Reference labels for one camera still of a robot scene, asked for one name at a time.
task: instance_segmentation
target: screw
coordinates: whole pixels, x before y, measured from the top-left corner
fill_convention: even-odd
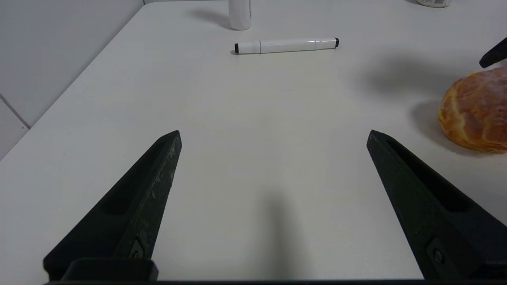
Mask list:
[[[434,250],[433,251],[433,258],[435,259],[436,262],[438,262],[440,264],[444,263],[444,256],[442,255],[442,253],[440,252],[440,250]]]

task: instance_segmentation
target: table surface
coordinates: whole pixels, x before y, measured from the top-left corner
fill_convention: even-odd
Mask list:
[[[440,100],[507,26],[507,1],[144,6],[0,162],[0,276],[43,257],[160,136],[183,149],[159,279],[422,278],[366,148],[385,132],[507,223],[507,156],[454,145]],[[234,55],[236,42],[338,37],[336,50]]]

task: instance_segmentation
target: bottle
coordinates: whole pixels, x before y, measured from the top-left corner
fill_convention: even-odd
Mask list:
[[[229,0],[229,23],[232,29],[249,29],[251,18],[251,0]]]
[[[417,3],[434,8],[443,8],[451,4],[451,0],[417,0]]]

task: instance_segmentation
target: white marker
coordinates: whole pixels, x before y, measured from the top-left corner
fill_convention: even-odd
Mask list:
[[[338,38],[255,41],[237,43],[234,45],[234,51],[237,54],[311,51],[334,49],[338,46],[339,42],[340,40],[338,40]]]

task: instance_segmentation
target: bread roll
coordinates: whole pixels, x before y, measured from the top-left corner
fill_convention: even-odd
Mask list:
[[[444,95],[439,123],[445,135],[460,146],[507,152],[507,68],[456,81]]]

